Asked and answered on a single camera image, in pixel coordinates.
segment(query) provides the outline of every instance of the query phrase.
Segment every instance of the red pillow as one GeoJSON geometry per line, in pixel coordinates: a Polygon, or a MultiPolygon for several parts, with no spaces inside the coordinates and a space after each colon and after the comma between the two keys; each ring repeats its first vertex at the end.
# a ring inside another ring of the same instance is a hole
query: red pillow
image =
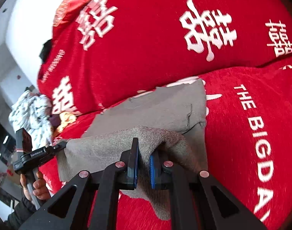
{"type": "Polygon", "coordinates": [[[271,64],[265,71],[269,84],[292,105],[292,57],[271,64]]]}
{"type": "Polygon", "coordinates": [[[272,80],[263,71],[233,67],[201,75],[205,143],[209,171],[274,230],[292,209],[292,105],[286,100],[292,87],[284,94],[285,86],[271,85],[292,69],[272,80]]]}
{"type": "Polygon", "coordinates": [[[81,8],[87,5],[91,0],[63,0],[55,12],[53,20],[53,43],[56,43],[60,33],[65,27],[74,21],[81,8]]]}
{"type": "Polygon", "coordinates": [[[70,16],[55,24],[39,72],[39,89],[55,101],[55,113],[102,110],[140,90],[292,52],[292,19],[279,0],[79,4],[69,2],[70,16]]]}

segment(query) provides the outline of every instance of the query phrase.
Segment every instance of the white wall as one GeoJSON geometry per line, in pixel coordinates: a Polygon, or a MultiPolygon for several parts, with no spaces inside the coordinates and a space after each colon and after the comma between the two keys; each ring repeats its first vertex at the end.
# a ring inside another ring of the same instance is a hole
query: white wall
{"type": "Polygon", "coordinates": [[[0,45],[0,82],[6,74],[16,66],[16,62],[11,56],[5,43],[0,45]]]}
{"type": "Polygon", "coordinates": [[[6,0],[0,9],[0,45],[5,42],[8,21],[16,0],[6,0]]]}
{"type": "Polygon", "coordinates": [[[6,104],[3,107],[3,111],[2,114],[0,116],[0,124],[4,127],[4,129],[6,129],[6,131],[13,137],[16,138],[16,134],[13,131],[13,127],[11,126],[11,124],[8,121],[8,116],[11,113],[11,108],[9,108],[6,104]]]}
{"type": "Polygon", "coordinates": [[[8,176],[5,177],[5,180],[1,186],[3,190],[9,193],[11,196],[15,197],[18,201],[21,201],[21,187],[13,183],[8,176]]]}
{"type": "Polygon", "coordinates": [[[2,221],[7,220],[8,216],[11,214],[11,209],[9,206],[4,204],[2,201],[0,201],[0,218],[2,221]]]}
{"type": "Polygon", "coordinates": [[[18,100],[18,98],[24,93],[26,87],[30,87],[32,84],[21,71],[20,67],[16,65],[0,83],[0,89],[5,102],[9,107],[12,107],[18,100]]]}
{"type": "Polygon", "coordinates": [[[63,0],[17,0],[6,35],[6,44],[21,70],[37,87],[42,45],[52,38],[56,9],[63,0]]]}

